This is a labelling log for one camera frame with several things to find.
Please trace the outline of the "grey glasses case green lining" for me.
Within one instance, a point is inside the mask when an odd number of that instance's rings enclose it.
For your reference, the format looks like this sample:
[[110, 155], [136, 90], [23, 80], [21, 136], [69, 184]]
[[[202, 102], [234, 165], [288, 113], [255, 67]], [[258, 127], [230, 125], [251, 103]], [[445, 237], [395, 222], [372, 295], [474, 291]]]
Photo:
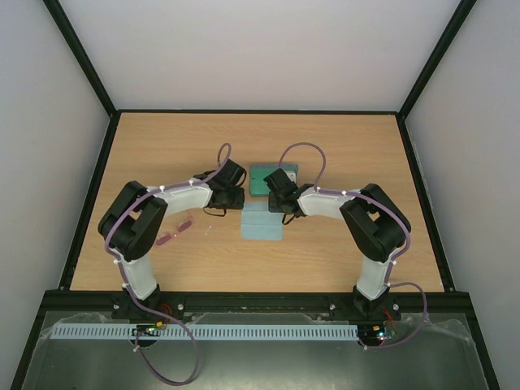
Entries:
[[264, 178], [273, 173], [278, 168], [284, 171], [294, 171], [298, 173], [299, 166], [296, 163], [283, 162], [278, 166], [277, 162], [257, 162], [249, 167], [249, 195], [251, 197], [267, 197], [269, 195], [269, 188], [267, 187]]

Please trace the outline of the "light blue cleaning cloth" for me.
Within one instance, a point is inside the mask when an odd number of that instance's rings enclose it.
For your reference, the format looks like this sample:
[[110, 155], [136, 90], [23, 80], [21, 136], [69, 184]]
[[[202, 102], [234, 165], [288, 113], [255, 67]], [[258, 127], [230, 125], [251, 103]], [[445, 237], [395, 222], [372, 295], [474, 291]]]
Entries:
[[240, 219], [240, 236], [246, 240], [281, 241], [283, 238], [283, 214], [269, 211], [265, 201], [244, 204]]

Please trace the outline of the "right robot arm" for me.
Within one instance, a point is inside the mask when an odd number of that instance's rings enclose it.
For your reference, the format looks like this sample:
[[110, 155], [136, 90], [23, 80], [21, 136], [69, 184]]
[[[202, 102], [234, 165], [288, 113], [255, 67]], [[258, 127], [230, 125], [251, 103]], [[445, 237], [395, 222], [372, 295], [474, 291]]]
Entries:
[[363, 255], [353, 288], [353, 306], [363, 318], [374, 317], [388, 295], [389, 277], [398, 257], [411, 244], [411, 224], [377, 184], [356, 190], [298, 186], [278, 168], [264, 178], [277, 210], [290, 219], [328, 217], [343, 220]]

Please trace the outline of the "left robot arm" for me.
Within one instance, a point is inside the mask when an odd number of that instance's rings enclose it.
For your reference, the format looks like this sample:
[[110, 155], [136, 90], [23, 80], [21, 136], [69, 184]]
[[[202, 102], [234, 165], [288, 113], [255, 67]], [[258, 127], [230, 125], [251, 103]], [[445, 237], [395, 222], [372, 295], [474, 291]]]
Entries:
[[159, 302], [160, 287], [150, 260], [163, 220], [194, 209], [221, 210], [222, 215], [241, 210], [246, 176], [242, 166], [227, 159], [217, 169], [178, 184], [146, 187], [130, 181], [124, 185], [97, 228], [123, 280], [125, 300], [116, 313], [137, 318], [172, 316]]

